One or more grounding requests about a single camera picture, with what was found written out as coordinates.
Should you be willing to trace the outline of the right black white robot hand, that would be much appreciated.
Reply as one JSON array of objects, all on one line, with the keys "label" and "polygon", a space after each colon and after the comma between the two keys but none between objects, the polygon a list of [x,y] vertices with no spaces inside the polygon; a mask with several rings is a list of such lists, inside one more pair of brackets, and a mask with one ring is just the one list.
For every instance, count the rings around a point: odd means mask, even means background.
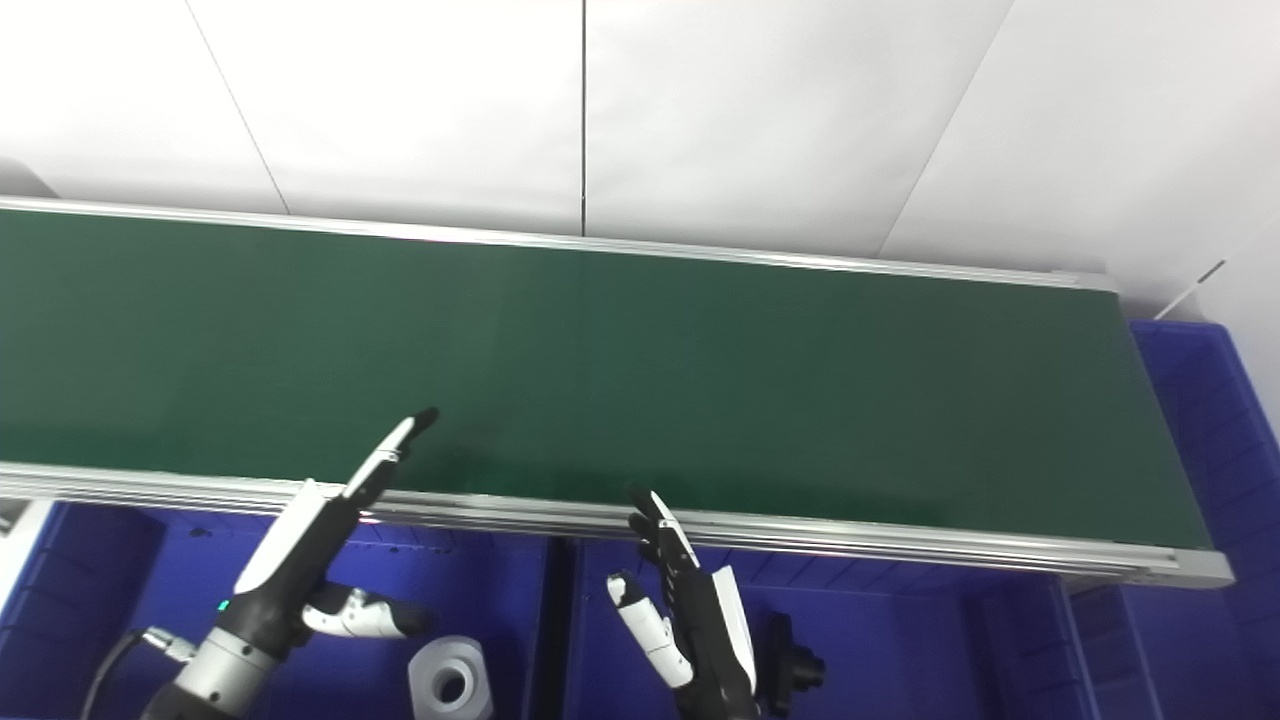
[{"label": "right black white robot hand", "polygon": [[660,612],[630,570],[609,574],[616,612],[671,689],[682,719],[758,719],[756,664],[739,583],[707,570],[680,520],[645,486],[628,487],[628,527],[660,577]]}]

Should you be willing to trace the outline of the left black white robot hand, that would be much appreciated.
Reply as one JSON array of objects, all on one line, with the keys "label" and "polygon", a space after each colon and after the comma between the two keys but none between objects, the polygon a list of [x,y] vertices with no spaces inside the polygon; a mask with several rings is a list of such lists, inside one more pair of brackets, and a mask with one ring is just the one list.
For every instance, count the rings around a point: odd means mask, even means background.
[{"label": "left black white robot hand", "polygon": [[244,565],[210,634],[283,661],[314,633],[407,638],[430,630],[425,607],[326,575],[365,511],[393,484],[411,443],[438,416],[428,407],[402,420],[339,489],[306,480]]}]

